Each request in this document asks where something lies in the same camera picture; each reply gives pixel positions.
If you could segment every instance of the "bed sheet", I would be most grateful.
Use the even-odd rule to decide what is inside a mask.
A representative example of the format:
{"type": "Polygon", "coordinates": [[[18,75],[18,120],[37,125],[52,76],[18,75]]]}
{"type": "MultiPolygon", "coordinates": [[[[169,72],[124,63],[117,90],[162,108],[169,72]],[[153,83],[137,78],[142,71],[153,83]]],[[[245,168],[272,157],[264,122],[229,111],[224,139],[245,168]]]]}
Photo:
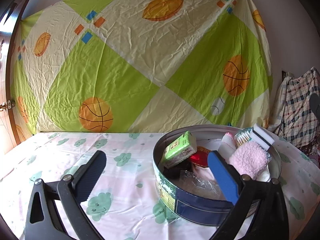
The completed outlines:
{"type": "MultiPolygon", "coordinates": [[[[105,239],[209,239],[216,228],[178,218],[161,202],[155,185],[152,151],[163,133],[38,133],[8,153],[0,180],[0,213],[19,239],[33,182],[59,180],[74,174],[96,150],[107,165],[81,207],[105,239]]],[[[320,170],[290,143],[271,134],[282,160],[279,178],[287,205],[290,236],[297,234],[317,203],[320,170]]],[[[77,239],[59,201],[57,207],[68,233],[77,239]]],[[[237,238],[246,232],[248,218],[237,238]]]]}
{"type": "Polygon", "coordinates": [[[11,93],[26,138],[268,124],[270,53],[252,0],[63,0],[18,33],[11,93]]]}

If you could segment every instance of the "plaid fabric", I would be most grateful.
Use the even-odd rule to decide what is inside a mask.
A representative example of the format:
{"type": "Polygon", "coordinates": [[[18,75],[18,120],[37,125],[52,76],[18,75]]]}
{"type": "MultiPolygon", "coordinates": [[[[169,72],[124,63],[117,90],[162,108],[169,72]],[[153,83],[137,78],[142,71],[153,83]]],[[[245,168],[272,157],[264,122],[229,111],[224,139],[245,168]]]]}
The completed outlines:
{"type": "Polygon", "coordinates": [[[319,80],[319,73],[314,67],[299,78],[284,79],[286,92],[283,116],[274,133],[297,148],[310,145],[319,134],[319,122],[309,106],[311,94],[319,95],[319,80]]]}

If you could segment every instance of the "pink towel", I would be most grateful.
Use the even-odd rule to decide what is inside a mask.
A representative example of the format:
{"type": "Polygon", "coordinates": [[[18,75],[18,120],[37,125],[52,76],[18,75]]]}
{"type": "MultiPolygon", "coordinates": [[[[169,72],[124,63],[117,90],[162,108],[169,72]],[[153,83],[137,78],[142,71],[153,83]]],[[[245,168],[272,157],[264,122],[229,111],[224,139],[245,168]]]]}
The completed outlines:
{"type": "Polygon", "coordinates": [[[268,165],[267,152],[256,142],[249,141],[235,151],[229,158],[229,163],[240,175],[248,174],[252,179],[256,179],[268,165]]]}

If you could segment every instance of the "basketball print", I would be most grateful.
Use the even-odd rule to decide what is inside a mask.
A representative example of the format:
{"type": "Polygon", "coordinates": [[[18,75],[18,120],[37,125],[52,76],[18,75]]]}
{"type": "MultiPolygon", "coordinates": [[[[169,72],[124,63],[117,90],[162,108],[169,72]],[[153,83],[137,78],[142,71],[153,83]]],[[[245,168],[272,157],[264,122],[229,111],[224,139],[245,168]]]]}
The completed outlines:
{"type": "Polygon", "coordinates": [[[18,126],[16,124],[16,128],[17,128],[17,133],[20,139],[20,142],[24,142],[26,140],[26,137],[24,136],[23,132],[22,132],[22,128],[20,126],[18,126]]]}
{"type": "Polygon", "coordinates": [[[223,71],[223,83],[227,92],[236,97],[243,93],[250,81],[250,71],[241,55],[233,56],[223,71]]]}
{"type": "Polygon", "coordinates": [[[25,123],[29,123],[29,114],[27,111],[27,107],[23,102],[23,97],[18,97],[17,101],[18,101],[18,107],[20,110],[20,114],[21,114],[23,120],[25,121],[25,123]]]}
{"type": "Polygon", "coordinates": [[[164,21],[174,16],[182,7],[183,0],[153,0],[145,8],[142,18],[164,21]]]}
{"type": "Polygon", "coordinates": [[[222,113],[226,101],[222,97],[216,98],[211,105],[211,114],[219,115],[222,113]]]}
{"type": "Polygon", "coordinates": [[[44,54],[45,50],[48,47],[49,40],[51,35],[49,33],[42,33],[35,45],[34,53],[37,57],[40,57],[44,54]]]}
{"type": "Polygon", "coordinates": [[[262,127],[267,129],[269,126],[269,118],[266,118],[262,121],[262,127]]]}
{"type": "Polygon", "coordinates": [[[263,21],[262,21],[262,18],[261,18],[261,15],[259,13],[258,10],[255,10],[253,13],[252,13],[252,18],[254,19],[254,21],[264,30],[266,30],[264,24],[263,24],[263,21]]]}
{"type": "Polygon", "coordinates": [[[79,108],[79,120],[90,132],[105,132],[113,122],[110,106],[101,98],[92,97],[83,101],[79,108]]]}

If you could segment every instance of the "green and white quilt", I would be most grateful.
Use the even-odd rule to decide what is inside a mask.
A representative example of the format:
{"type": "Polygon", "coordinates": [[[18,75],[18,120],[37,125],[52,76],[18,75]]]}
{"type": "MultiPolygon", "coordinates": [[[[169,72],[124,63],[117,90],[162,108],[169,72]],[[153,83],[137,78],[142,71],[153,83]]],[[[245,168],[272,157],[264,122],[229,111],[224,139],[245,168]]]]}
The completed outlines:
{"type": "Polygon", "coordinates": [[[19,31],[20,134],[268,124],[269,47],[251,0],[63,0],[19,31]]]}

